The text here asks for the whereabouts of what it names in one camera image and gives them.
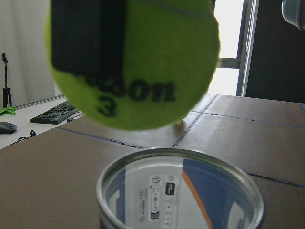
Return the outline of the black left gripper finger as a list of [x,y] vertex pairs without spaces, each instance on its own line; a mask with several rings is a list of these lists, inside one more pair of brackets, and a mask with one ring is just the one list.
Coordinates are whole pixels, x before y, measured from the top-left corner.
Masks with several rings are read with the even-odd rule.
[[55,69],[92,79],[122,76],[126,1],[51,1]]

